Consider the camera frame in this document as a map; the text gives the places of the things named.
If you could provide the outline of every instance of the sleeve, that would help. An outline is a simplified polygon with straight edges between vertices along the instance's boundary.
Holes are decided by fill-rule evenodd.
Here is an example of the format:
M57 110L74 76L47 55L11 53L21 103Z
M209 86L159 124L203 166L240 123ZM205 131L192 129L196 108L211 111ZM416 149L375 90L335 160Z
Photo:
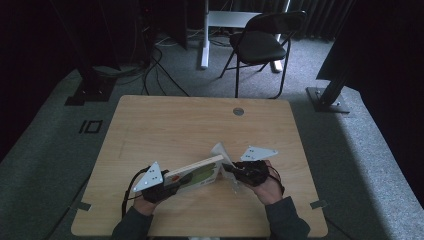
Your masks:
M270 224L270 240L307 239L309 225L297 215L291 197L265 206Z
M134 207L131 207L121 222L113 229L112 240L139 240L145 239L153 220L152 216L145 216Z

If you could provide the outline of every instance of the small round hole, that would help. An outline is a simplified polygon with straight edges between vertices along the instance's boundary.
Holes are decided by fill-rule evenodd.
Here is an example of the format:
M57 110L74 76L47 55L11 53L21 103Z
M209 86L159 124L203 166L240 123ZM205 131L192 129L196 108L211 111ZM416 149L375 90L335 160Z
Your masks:
M244 114L244 110L243 110L243 108L234 108L233 109L233 113L236 116L242 116Z

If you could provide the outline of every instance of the chair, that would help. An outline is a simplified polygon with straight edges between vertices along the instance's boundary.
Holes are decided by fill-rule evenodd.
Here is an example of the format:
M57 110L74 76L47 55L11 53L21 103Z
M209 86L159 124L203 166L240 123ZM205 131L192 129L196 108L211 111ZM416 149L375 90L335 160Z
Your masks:
M222 78L226 70L237 70L236 98L238 98L240 68L263 64L258 70L260 72L269 62L285 59L280 91L271 99L278 98L281 95L290 54L291 37L302 28L305 19L306 13L303 11L263 13L251 18L241 33L230 36L233 52L219 78ZM281 34L281 37L284 37L282 43L276 38L276 34ZM234 54L237 55L237 66L229 68L228 65Z

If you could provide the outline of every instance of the chair backrest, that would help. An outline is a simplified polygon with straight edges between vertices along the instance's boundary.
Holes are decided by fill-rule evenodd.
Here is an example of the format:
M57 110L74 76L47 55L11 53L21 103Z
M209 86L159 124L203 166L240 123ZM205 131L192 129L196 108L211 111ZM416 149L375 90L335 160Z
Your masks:
M250 19L246 32L261 31L270 34L285 34L299 31L306 20L306 12L263 13Z

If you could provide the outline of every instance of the table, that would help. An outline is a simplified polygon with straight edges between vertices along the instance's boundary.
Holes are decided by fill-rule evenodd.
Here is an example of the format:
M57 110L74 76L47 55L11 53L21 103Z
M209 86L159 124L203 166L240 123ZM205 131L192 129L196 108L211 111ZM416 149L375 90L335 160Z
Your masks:
M327 234L290 104L282 100L123 96L100 150L72 233L108 236L121 219L124 191L133 175L157 161L174 170L210 157L222 142L233 161L249 145L276 149L269 160L279 171L311 237ZM235 194L221 177L202 188L177 194L156 209L150 236L264 237L265 210L244 186Z

